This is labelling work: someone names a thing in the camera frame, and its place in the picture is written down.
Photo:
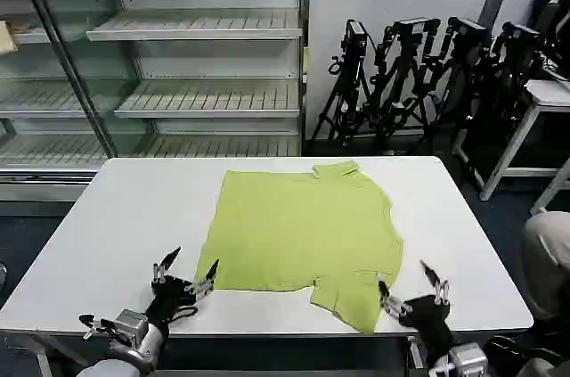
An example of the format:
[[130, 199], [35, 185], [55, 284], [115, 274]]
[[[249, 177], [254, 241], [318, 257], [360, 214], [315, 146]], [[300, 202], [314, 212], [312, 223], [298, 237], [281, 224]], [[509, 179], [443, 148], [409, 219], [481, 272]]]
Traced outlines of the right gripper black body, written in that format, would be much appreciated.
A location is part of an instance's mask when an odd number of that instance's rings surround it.
[[411, 308], [411, 312], [401, 316], [399, 324], [418, 331], [427, 351], [427, 362], [435, 363], [446, 356], [455, 345], [455, 339], [445, 322], [451, 306], [443, 302], [436, 304], [434, 295], [410, 299], [404, 304]]

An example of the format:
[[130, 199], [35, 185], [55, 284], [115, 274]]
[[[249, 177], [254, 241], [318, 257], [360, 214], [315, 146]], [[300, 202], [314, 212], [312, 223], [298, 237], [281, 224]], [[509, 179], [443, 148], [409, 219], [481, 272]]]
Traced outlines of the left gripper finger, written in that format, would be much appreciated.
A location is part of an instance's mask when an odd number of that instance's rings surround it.
[[190, 295], [208, 295], [214, 289], [218, 265], [217, 259], [201, 280], [190, 283], [184, 291]]
[[167, 270], [174, 264], [181, 248], [178, 247], [172, 252], [166, 254], [166, 256], [161, 260], [159, 264], [153, 264], [153, 278], [151, 280], [152, 284], [166, 284], [166, 283], [177, 283], [180, 281], [179, 278], [167, 274]]

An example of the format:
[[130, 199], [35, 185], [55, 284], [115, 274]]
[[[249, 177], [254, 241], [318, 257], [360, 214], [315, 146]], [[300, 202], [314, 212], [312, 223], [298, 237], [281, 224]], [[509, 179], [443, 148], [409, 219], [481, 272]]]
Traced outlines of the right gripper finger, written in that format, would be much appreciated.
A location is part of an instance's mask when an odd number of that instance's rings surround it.
[[436, 271], [425, 261], [421, 260], [420, 264], [422, 265], [425, 276], [435, 290], [435, 304], [438, 306], [449, 306], [449, 282], [442, 280]]
[[380, 293], [380, 305], [391, 316], [401, 316], [404, 313], [401, 300], [390, 294], [387, 284], [383, 280], [378, 281]]

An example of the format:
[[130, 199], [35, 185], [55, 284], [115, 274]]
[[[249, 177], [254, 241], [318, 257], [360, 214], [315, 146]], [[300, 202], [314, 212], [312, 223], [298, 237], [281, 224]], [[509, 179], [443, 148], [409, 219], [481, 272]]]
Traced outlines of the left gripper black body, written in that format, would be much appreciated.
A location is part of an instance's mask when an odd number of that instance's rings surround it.
[[151, 284], [154, 298], [144, 312], [149, 322], [159, 327], [196, 315], [196, 295], [184, 291], [190, 283], [180, 279], [177, 283]]

